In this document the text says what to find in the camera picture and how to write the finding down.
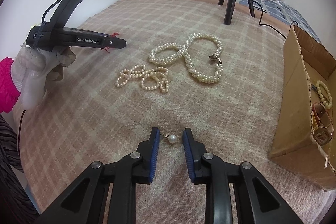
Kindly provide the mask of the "pink sleeve forearm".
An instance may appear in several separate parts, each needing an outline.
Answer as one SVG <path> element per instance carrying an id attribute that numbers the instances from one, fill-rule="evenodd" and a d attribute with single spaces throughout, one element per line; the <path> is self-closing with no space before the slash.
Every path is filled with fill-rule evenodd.
<path id="1" fill-rule="evenodd" d="M 0 67 L 0 108 L 1 112 L 9 113 L 13 109 L 14 105 L 21 93 L 17 90 L 13 79 L 11 77 L 11 66 L 14 60 L 6 57 L 1 60 Z"/>

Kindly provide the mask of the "left hand white glove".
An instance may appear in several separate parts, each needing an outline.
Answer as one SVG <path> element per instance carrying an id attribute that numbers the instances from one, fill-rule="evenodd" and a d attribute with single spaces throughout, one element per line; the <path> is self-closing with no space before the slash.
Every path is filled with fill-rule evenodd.
<path id="1" fill-rule="evenodd" d="M 56 47 L 52 51 L 22 47 L 11 66 L 11 77 L 20 92 L 23 110 L 37 107 L 45 96 L 46 81 L 62 80 L 63 68 L 75 59 L 70 47 Z"/>

